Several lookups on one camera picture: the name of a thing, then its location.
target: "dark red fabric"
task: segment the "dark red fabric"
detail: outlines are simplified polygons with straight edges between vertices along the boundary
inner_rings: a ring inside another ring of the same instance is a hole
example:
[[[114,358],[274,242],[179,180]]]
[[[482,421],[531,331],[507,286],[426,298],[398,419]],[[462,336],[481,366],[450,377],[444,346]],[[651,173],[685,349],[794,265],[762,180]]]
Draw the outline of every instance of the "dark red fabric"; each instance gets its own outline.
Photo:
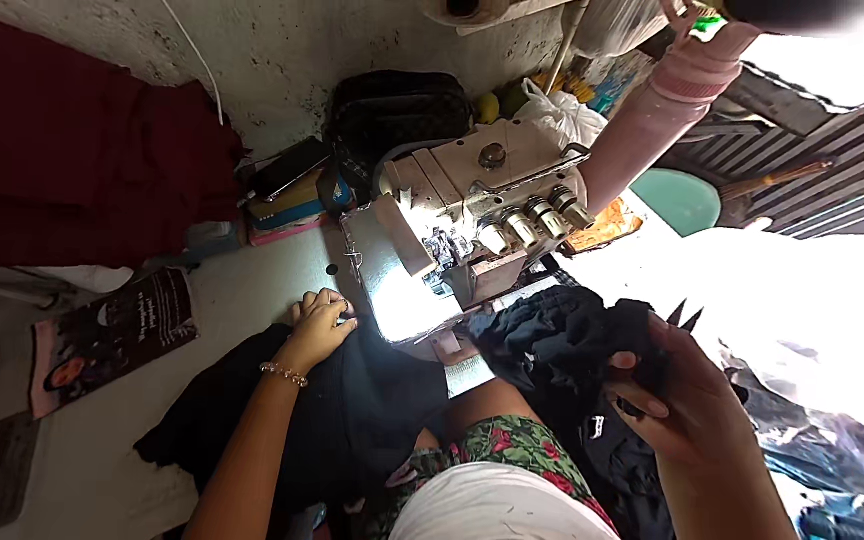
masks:
[[[0,23],[0,265],[138,266],[238,214],[242,142],[201,84]]]

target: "knob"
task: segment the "knob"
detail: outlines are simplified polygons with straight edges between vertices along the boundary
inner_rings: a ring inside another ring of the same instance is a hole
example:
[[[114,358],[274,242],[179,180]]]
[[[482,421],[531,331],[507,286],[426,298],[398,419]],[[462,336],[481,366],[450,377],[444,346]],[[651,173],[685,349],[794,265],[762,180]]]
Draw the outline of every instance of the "knob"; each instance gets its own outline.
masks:
[[[569,234],[569,226],[562,215],[555,211],[546,199],[532,197],[525,206],[526,213],[535,225],[542,230],[549,239],[562,240]]]
[[[532,227],[529,218],[516,207],[506,210],[502,216],[502,226],[505,232],[522,242],[522,247],[529,249],[539,243],[539,234]]]
[[[509,249],[512,248],[505,232],[502,231],[502,227],[499,227],[498,223],[495,221],[488,222],[485,227],[479,229],[477,240],[479,240],[479,243],[485,246],[488,251],[491,251],[496,255],[505,255],[509,253]]]
[[[552,190],[553,208],[565,218],[565,221],[572,224],[579,231],[584,231],[595,225],[595,218],[589,215],[582,204],[579,203],[579,198],[572,191],[560,185]]]
[[[498,142],[486,144],[482,152],[479,152],[479,166],[486,170],[498,169],[505,165],[505,148]]]

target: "floral shorts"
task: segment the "floral shorts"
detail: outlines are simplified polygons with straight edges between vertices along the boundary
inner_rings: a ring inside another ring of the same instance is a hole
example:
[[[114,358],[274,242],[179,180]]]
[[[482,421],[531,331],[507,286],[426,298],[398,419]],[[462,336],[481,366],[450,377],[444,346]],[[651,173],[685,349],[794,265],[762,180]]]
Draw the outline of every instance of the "floral shorts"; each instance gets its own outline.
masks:
[[[575,462],[545,425],[524,416],[496,416],[475,423],[462,440],[446,448],[417,449],[386,482],[386,497],[370,498],[361,514],[356,537],[385,540],[405,504],[438,473],[456,465],[490,461],[520,467],[552,483],[592,509],[613,530],[615,526],[595,500]]]

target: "wall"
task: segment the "wall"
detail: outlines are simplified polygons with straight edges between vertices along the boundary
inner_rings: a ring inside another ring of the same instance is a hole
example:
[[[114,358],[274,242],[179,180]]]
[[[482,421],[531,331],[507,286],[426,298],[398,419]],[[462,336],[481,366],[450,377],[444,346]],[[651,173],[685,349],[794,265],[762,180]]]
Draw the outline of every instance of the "wall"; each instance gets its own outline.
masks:
[[[670,154],[689,164],[691,172],[706,175],[710,181],[721,179],[722,184],[762,177],[819,156],[836,157],[835,166],[820,174],[775,185],[751,197],[744,222],[768,216],[774,219],[768,231],[785,232],[864,196],[864,107],[836,116],[808,137],[776,127],[762,134],[718,135],[677,144]],[[864,206],[864,200],[854,207],[859,206]],[[848,212],[854,207],[845,205],[840,210]]]
[[[258,158],[316,134],[335,85],[372,69],[446,71],[469,95],[550,64],[561,8],[460,37],[415,0],[172,0],[208,62],[232,125]],[[0,20],[145,81],[206,70],[159,0],[0,0]]]

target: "sewing machine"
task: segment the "sewing machine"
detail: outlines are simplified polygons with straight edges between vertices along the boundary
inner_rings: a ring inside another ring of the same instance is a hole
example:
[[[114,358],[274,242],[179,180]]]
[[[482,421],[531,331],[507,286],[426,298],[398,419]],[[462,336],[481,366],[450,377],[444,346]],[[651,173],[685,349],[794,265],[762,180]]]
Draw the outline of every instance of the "sewing machine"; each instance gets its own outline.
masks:
[[[448,329],[592,227],[575,168],[587,156],[531,123],[499,120],[381,165],[380,196],[341,223],[383,337],[414,344]]]

